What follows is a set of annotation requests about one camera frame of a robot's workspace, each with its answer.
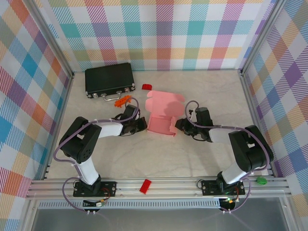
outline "green object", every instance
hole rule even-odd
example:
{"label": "green object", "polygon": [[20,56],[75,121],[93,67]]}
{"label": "green object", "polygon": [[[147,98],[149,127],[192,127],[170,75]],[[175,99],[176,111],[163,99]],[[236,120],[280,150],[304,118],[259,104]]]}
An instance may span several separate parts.
{"label": "green object", "polygon": [[268,181],[264,177],[258,177],[257,178],[257,184],[265,185],[267,183],[268,183]]}

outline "marble tabletop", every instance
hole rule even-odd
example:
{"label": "marble tabletop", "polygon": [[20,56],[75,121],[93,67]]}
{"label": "marble tabletop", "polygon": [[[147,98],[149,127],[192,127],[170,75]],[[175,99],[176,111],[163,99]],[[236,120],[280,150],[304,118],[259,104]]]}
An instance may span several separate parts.
{"label": "marble tabletop", "polygon": [[[153,90],[180,93],[185,97],[185,103],[197,100],[201,107],[209,109],[214,124],[240,127],[252,124],[236,70],[144,71],[133,74],[136,90],[129,94],[138,99],[141,116],[147,121],[150,113],[145,110],[148,91],[141,90],[144,83],[152,84]],[[91,121],[111,118],[123,111],[124,108],[114,107],[114,101],[88,99],[84,73],[77,73],[59,139],[78,116]],[[57,156],[65,158],[62,151]],[[235,161],[229,145],[194,141],[182,132],[175,137],[166,137],[147,131],[129,137],[99,139],[92,159],[102,178],[216,176]],[[77,176],[73,167],[52,160],[49,179],[71,176]]]}

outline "pink cardboard box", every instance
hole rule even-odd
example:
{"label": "pink cardboard box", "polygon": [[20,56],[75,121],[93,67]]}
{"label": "pink cardboard box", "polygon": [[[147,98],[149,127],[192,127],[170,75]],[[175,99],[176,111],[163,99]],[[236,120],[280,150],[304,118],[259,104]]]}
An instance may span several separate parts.
{"label": "pink cardboard box", "polygon": [[175,136],[175,127],[179,116],[184,114],[184,96],[163,91],[152,90],[147,94],[145,109],[150,114],[148,131],[167,136]]}

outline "small red block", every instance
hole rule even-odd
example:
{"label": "small red block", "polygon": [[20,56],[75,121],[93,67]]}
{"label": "small red block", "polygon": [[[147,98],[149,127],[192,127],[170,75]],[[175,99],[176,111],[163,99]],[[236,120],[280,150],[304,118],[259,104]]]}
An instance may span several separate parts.
{"label": "small red block", "polygon": [[148,191],[151,183],[152,183],[152,181],[145,179],[144,183],[142,184],[142,186],[140,188],[140,192],[142,192],[143,194],[146,194],[146,192]]}
{"label": "small red block", "polygon": [[152,85],[151,84],[143,84],[142,90],[152,90]]}

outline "black briefcase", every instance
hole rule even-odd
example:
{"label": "black briefcase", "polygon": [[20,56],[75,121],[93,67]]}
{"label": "black briefcase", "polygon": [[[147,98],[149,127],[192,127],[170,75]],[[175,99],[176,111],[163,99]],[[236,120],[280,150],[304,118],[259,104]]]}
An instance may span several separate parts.
{"label": "black briefcase", "polygon": [[[121,93],[135,90],[135,82],[129,63],[88,69],[85,71],[88,98],[103,97],[106,101],[121,98]],[[107,99],[108,95],[118,96]]]}

